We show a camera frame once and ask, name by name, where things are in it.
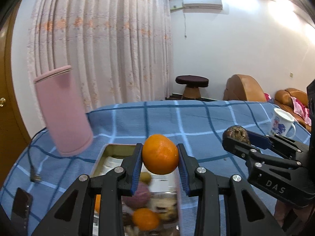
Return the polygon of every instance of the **door frame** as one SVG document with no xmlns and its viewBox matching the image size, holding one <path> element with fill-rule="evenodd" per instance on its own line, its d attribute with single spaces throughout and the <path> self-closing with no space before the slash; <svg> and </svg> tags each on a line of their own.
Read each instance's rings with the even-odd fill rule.
<svg viewBox="0 0 315 236">
<path fill-rule="evenodd" d="M 12 80 L 12 70 L 11 70 L 12 36 L 13 36 L 15 19 L 16 19 L 16 15 L 18 13 L 20 4 L 21 4 L 21 0 L 16 4 L 11 14 L 9 15 L 7 28 L 2 29 L 3 34 L 0 35 L 0 42 L 5 43 L 5 48 L 4 50 L 0 50 L 0 57 L 4 58 L 5 86 L 8 93 L 8 99 L 10 100 L 10 103 L 12 105 L 15 123 L 17 124 L 19 128 L 19 132 L 17 132 L 17 134 L 21 134 L 25 143 L 28 144 L 31 141 L 31 138 L 27 132 L 21 113 L 19 111 L 18 103 L 16 101 L 13 80 Z"/>
</svg>

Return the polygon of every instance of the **smartphone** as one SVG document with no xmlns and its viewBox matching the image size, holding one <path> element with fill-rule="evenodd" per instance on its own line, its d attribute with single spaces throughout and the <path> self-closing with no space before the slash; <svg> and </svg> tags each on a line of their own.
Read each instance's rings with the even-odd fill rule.
<svg viewBox="0 0 315 236">
<path fill-rule="evenodd" d="M 27 225 L 33 197 L 18 188 L 13 200 L 11 222 L 21 236 L 27 236 Z"/>
</svg>

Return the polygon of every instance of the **brown leather sofa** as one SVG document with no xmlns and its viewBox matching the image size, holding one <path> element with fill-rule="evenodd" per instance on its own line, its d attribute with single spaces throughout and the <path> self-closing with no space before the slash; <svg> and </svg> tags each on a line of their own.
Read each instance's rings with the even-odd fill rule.
<svg viewBox="0 0 315 236">
<path fill-rule="evenodd" d="M 305 92 L 294 89 L 294 88 L 288 88 L 286 90 L 277 91 L 277 93 L 275 94 L 274 102 L 281 109 L 292 114 L 294 118 L 296 118 L 296 120 L 299 122 L 299 124 L 301 124 L 304 128 L 306 128 L 308 132 L 311 132 L 311 127 L 305 124 L 302 117 L 300 117 L 299 115 L 293 112 L 294 107 L 293 107 L 293 102 L 292 102 L 291 97 L 295 97 L 299 99 L 303 105 L 308 107 L 308 95 Z"/>
<path fill-rule="evenodd" d="M 266 102 L 259 83 L 249 75 L 233 75 L 226 82 L 223 100 Z"/>
</svg>

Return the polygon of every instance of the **orange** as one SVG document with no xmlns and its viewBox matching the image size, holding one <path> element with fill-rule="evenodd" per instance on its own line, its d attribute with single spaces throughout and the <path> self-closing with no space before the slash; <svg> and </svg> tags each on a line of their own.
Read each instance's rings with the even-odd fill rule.
<svg viewBox="0 0 315 236">
<path fill-rule="evenodd" d="M 140 231 L 151 231 L 160 224 L 157 213 L 148 208 L 137 209 L 132 215 L 132 221 Z"/>
<path fill-rule="evenodd" d="M 100 194 L 96 195 L 95 210 L 100 213 Z"/>
<path fill-rule="evenodd" d="M 148 137 L 142 148 L 142 161 L 152 173 L 166 175 L 178 166 L 178 150 L 167 137 L 154 134 Z"/>
</svg>

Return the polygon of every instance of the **stool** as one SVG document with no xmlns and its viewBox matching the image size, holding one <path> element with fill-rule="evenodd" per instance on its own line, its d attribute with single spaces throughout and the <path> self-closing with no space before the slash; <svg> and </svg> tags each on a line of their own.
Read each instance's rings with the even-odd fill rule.
<svg viewBox="0 0 315 236">
<path fill-rule="evenodd" d="M 180 75 L 176 77 L 175 81 L 178 84 L 186 84 L 182 99 L 201 98 L 199 87 L 205 88 L 209 85 L 209 79 L 196 75 Z"/>
</svg>

